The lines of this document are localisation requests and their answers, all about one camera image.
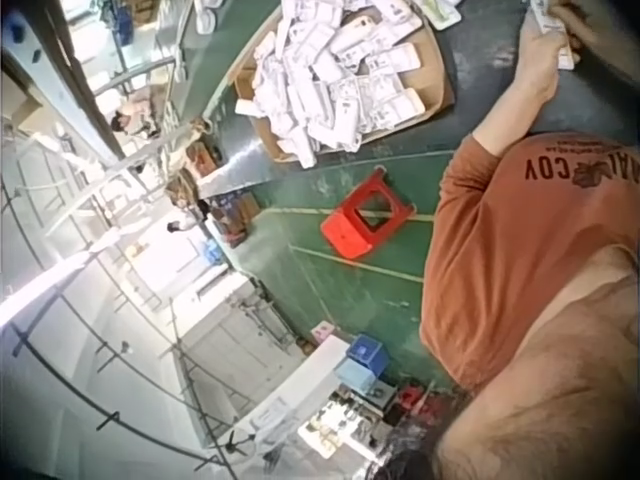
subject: metal beam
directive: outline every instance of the metal beam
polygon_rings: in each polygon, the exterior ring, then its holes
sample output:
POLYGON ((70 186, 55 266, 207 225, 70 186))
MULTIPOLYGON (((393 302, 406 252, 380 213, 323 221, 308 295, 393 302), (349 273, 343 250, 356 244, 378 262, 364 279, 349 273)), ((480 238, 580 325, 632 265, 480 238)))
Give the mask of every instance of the metal beam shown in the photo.
POLYGON ((69 218, 69 216, 73 215, 73 212, 80 208, 84 204, 84 202, 89 200, 94 195, 100 193, 100 190, 102 190, 111 180, 118 177, 119 175, 122 175, 127 171, 128 168, 144 163, 145 159, 151 155, 155 155, 159 148, 172 142, 181 135, 188 133, 190 130, 191 125, 189 124, 178 127, 173 132, 170 132, 163 137, 149 142, 133 155, 125 158, 117 165, 106 170, 104 177, 89 184, 87 188, 78 193, 78 195, 67 206, 67 208, 58 213, 58 215, 56 215, 54 219, 45 226, 45 235, 51 235, 51 233, 53 233, 53 231, 58 228, 62 224, 62 222, 69 218))
POLYGON ((130 81, 131 79, 133 79, 134 77, 137 77, 138 75, 144 75, 145 73, 149 73, 155 70, 156 68, 164 67, 166 65, 173 65, 175 61, 176 59, 174 57, 164 57, 154 62, 148 62, 142 65, 138 65, 137 67, 134 67, 131 70, 112 78, 111 80, 109 80, 109 82, 105 83, 101 87, 96 88, 93 91, 93 94, 96 97, 98 95, 102 95, 107 90, 111 90, 112 88, 119 87, 123 83, 130 81))

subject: cardboard box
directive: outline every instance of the cardboard box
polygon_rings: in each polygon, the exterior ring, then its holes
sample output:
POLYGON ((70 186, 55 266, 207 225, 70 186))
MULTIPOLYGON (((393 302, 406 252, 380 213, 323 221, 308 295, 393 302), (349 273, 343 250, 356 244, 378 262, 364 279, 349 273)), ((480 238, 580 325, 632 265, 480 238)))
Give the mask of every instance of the cardboard box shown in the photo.
MULTIPOLYGON (((376 22, 380 21, 380 13, 378 10, 375 8, 367 8, 350 15, 343 21, 343 24, 362 15, 368 15, 376 22)), ((258 45, 270 31, 275 30, 280 19, 281 14, 272 16, 267 21, 267 24, 261 28, 260 35, 254 37, 253 44, 258 45)), ((439 111, 454 103, 453 90, 451 89, 442 55, 440 54, 440 49, 438 48, 438 43, 436 42, 431 27, 425 24, 423 28, 413 32, 400 43, 407 42, 412 43, 416 47, 422 66, 419 69, 399 74, 400 79, 405 88, 415 89, 424 103, 426 111, 419 117, 401 123, 393 130, 380 130, 364 135, 362 138, 363 144, 425 122, 439 111)), ((253 58, 253 48, 251 48, 234 80, 238 98, 253 99, 254 91, 251 83, 255 76, 255 69, 256 63, 253 58)), ((364 62, 362 62, 358 74, 367 74, 367 67, 364 62)), ((288 162, 293 160, 291 155, 284 153, 278 146, 277 142, 279 138, 271 132, 271 126, 267 118, 249 118, 253 124, 253 128, 262 140, 264 149, 274 161, 288 162)), ((318 154, 321 155, 331 151, 329 147, 325 146, 318 154)))
POLYGON ((246 224, 251 223, 251 220, 260 213, 260 206, 256 202, 255 197, 247 192, 243 193, 238 199, 238 206, 242 213, 242 219, 246 224))

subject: blue plastic crate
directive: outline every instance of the blue plastic crate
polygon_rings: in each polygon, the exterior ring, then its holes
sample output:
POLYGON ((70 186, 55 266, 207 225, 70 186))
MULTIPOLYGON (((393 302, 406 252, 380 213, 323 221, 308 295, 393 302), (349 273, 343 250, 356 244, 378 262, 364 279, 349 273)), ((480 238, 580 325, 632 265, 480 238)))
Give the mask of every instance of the blue plastic crate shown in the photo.
POLYGON ((343 359, 334 372, 342 383, 360 395, 367 395, 376 382, 376 376, 371 370, 351 358, 343 359))
POLYGON ((367 367, 376 378, 380 378, 389 366, 389 354, 381 342, 367 335, 358 335, 347 350, 347 357, 367 367))

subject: white packaging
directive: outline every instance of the white packaging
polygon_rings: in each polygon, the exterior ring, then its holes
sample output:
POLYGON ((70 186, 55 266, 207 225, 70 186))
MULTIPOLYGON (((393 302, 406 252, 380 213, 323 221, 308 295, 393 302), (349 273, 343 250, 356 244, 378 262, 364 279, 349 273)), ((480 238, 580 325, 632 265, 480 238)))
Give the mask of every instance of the white packaging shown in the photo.
POLYGON ((357 12, 372 5, 372 0, 344 0, 344 9, 347 12, 357 12))
POLYGON ((420 57, 412 43, 365 58, 369 73, 402 73, 420 68, 420 57))
POLYGON ((316 156, 311 148, 311 142, 309 136, 304 127, 297 126, 289 134, 289 138, 295 145, 296 155, 298 161, 302 165, 302 168, 311 168, 317 163, 316 156))
POLYGON ((316 18, 318 4, 315 0, 298 0, 296 18, 301 22, 311 22, 316 18))
POLYGON ((293 117, 289 113, 275 113, 269 115, 269 122, 271 123, 271 131, 279 137, 286 137, 295 126, 293 117))
POLYGON ((357 98, 341 98, 336 102, 336 122, 333 131, 338 142, 344 145, 355 143, 359 111, 357 98))
POLYGON ((265 113, 252 100, 239 98, 236 102, 235 112, 238 115, 247 115, 249 117, 263 118, 265 113))
MULTIPOLYGON (((533 10, 538 25, 540 25, 542 33, 556 31, 564 35, 567 34, 567 27, 565 27, 559 18, 547 15, 549 0, 531 0, 531 9, 533 10)), ((558 69, 573 70, 574 68, 573 53, 571 47, 567 44, 567 46, 563 47, 560 53, 558 53, 558 69)))
POLYGON ((311 66, 318 58, 322 49, 335 34, 335 29, 324 23, 316 23, 308 31, 302 41, 296 46, 293 60, 298 65, 311 66))
POLYGON ((414 13, 398 24, 383 20, 373 29, 366 42, 371 44, 371 53, 384 52, 422 26, 422 20, 414 13))
POLYGON ((311 138, 315 138, 329 148, 334 150, 338 148, 338 139, 331 128, 327 128, 318 122, 310 122, 307 127, 307 133, 311 138))
POLYGON ((284 47, 287 44, 287 37, 289 35, 289 28, 291 28, 291 23, 293 19, 289 17, 283 17, 280 22, 278 22, 278 29, 276 31, 276 43, 275 43, 275 55, 278 60, 282 60, 282 55, 284 53, 284 47))
POLYGON ((342 0, 317 0, 315 21, 338 28, 342 21, 342 0))
POLYGON ((341 80, 345 72, 335 61, 333 55, 327 49, 323 49, 316 59, 316 63, 311 66, 316 76, 323 82, 333 83, 341 80))
POLYGON ((348 50, 362 42, 375 26, 376 23, 373 19, 366 15, 350 21, 336 32, 331 42, 329 42, 329 50, 333 54, 348 50))
POLYGON ((313 120, 325 118, 323 100, 318 95, 318 90, 311 79, 295 79, 295 89, 307 118, 313 120))
POLYGON ((333 128, 335 121, 333 102, 331 101, 331 95, 329 95, 329 87, 325 82, 314 82, 313 86, 318 92, 318 97, 322 103, 322 117, 316 118, 316 121, 328 128, 333 128))
POLYGON ((289 155, 296 153, 296 144, 293 143, 293 140, 290 138, 283 138, 282 140, 278 140, 276 143, 284 153, 288 153, 289 155))
POLYGON ((374 105, 396 96, 403 90, 402 80, 396 73, 377 73, 369 76, 369 93, 374 105))
POLYGON ((378 129, 391 130, 425 111, 424 103, 417 92, 413 88, 407 88, 377 105, 371 116, 378 129))
POLYGON ((289 28, 289 40, 292 43, 300 43, 307 31, 313 28, 314 22, 296 22, 289 28))
POLYGON ((298 90, 296 90, 295 85, 287 86, 287 96, 289 97, 289 105, 291 105, 291 110, 296 121, 299 125, 306 125, 308 119, 304 112, 304 107, 302 106, 302 101, 300 100, 300 96, 298 95, 298 90))
POLYGON ((402 23, 411 16, 411 8, 403 0, 371 0, 382 16, 391 23, 402 23))
POLYGON ((276 49, 276 34, 273 32, 267 33, 262 41, 258 44, 258 46, 253 51, 253 58, 256 60, 262 60, 266 58, 268 55, 271 55, 273 51, 276 49))
POLYGON ((411 0, 436 30, 444 30, 462 21, 462 15, 449 0, 411 0))
POLYGON ((282 17, 294 19, 297 17, 298 0, 280 0, 282 5, 282 17))
POLYGON ((367 55, 371 54, 372 47, 373 44, 368 41, 360 42, 348 50, 340 52, 338 59, 344 68, 352 73, 357 73, 360 68, 360 62, 362 62, 367 55))

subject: hand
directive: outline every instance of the hand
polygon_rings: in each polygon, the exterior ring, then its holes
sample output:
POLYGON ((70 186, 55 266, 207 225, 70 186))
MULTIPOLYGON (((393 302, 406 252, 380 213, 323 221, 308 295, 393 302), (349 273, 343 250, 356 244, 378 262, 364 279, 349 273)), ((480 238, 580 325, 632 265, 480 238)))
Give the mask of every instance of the hand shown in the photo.
POLYGON ((568 41, 559 32, 543 34, 530 9, 520 30, 514 88, 540 105, 551 100, 558 89, 558 53, 568 41))

